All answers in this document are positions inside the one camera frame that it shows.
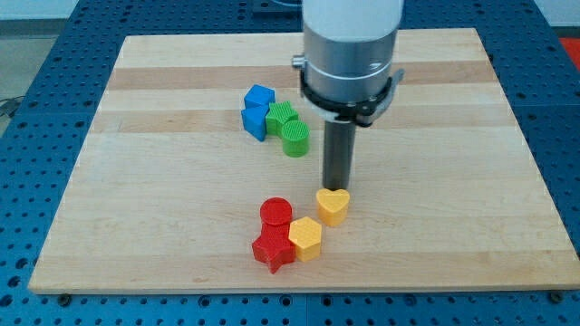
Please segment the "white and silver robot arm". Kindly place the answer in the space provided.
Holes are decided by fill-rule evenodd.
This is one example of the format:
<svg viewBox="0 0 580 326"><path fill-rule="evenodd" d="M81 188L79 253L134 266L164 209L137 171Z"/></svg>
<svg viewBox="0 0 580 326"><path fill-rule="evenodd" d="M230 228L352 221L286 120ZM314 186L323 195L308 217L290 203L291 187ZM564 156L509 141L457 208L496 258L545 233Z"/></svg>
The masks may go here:
<svg viewBox="0 0 580 326"><path fill-rule="evenodd" d="M303 96L328 122L371 126L404 70L391 72L403 0L304 0L304 52L293 58Z"/></svg>

